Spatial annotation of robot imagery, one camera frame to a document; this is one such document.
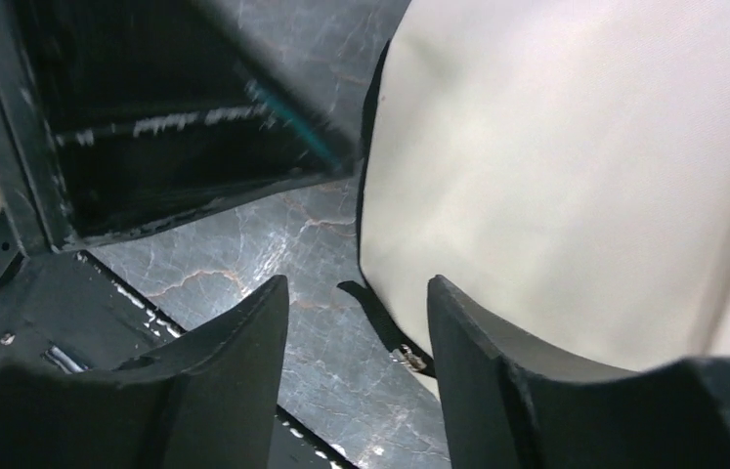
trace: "black strap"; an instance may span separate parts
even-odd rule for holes
[[[365,104],[363,106],[361,145],[363,154],[362,176],[359,182],[359,197],[356,204],[356,235],[357,235],[357,255],[362,255],[362,208],[365,200],[365,180],[367,179],[367,161],[370,158],[370,143],[373,140],[373,126],[376,120],[376,109],[379,102],[379,90],[382,83],[382,69],[385,66],[385,59],[390,48],[390,41],[385,44],[379,62],[376,64],[376,71],[373,73],[373,79],[370,87],[365,95]],[[359,285],[354,281],[344,281],[338,284],[338,287],[356,298],[365,310],[367,319],[376,331],[376,335],[384,344],[388,352],[394,353],[399,351],[403,357],[408,360],[408,365],[414,370],[425,376],[436,378],[434,370],[434,361],[424,350],[419,348],[412,340],[410,340],[404,332],[396,325],[388,310],[379,300],[376,292],[370,288],[365,280],[365,285]]]

